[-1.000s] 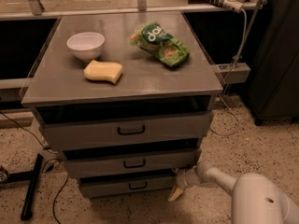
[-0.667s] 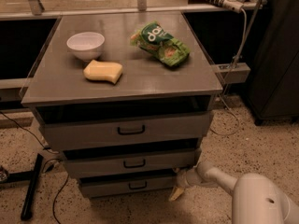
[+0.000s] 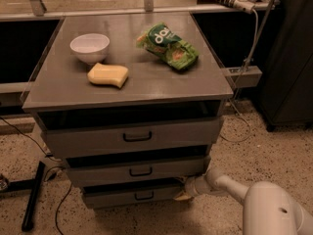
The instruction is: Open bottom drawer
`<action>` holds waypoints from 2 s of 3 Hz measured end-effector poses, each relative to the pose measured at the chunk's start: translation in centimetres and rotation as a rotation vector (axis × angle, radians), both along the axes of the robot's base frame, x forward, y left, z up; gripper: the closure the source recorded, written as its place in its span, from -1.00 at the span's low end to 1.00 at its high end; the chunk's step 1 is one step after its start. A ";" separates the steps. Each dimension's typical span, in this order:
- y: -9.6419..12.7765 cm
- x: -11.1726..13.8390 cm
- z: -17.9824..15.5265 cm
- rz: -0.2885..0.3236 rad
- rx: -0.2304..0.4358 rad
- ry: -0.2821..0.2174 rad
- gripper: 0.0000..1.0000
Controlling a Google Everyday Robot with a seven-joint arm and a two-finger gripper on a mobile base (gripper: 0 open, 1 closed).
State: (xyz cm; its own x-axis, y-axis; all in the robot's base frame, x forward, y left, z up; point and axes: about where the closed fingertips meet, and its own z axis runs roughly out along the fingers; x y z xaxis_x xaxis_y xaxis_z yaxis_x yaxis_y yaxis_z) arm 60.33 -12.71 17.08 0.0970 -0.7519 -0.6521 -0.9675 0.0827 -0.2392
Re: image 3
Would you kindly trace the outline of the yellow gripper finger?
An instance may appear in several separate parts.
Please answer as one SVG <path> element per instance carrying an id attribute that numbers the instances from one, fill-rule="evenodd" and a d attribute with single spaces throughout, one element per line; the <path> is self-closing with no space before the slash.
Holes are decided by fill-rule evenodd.
<path id="1" fill-rule="evenodd" d="M 189 194 L 185 192 L 181 192 L 174 198 L 175 201 L 187 201 L 191 199 L 192 199 L 192 196 L 190 196 Z"/>

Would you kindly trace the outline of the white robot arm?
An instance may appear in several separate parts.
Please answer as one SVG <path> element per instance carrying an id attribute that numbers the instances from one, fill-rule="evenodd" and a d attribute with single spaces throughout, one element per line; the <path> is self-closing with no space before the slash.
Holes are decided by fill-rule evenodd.
<path id="1" fill-rule="evenodd" d="M 247 187 L 217 167 L 181 182 L 177 201 L 228 194 L 239 202 L 243 206 L 243 235 L 313 235 L 313 215 L 277 184 L 260 181 Z"/>

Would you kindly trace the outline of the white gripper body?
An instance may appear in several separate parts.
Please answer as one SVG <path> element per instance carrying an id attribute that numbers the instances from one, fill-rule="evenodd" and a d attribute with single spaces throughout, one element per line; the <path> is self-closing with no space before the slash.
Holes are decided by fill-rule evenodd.
<path id="1" fill-rule="evenodd" d="M 202 194 L 208 194 L 211 191 L 211 186 L 202 176 L 189 177 L 185 182 L 185 191 L 191 197 L 196 197 Z"/>

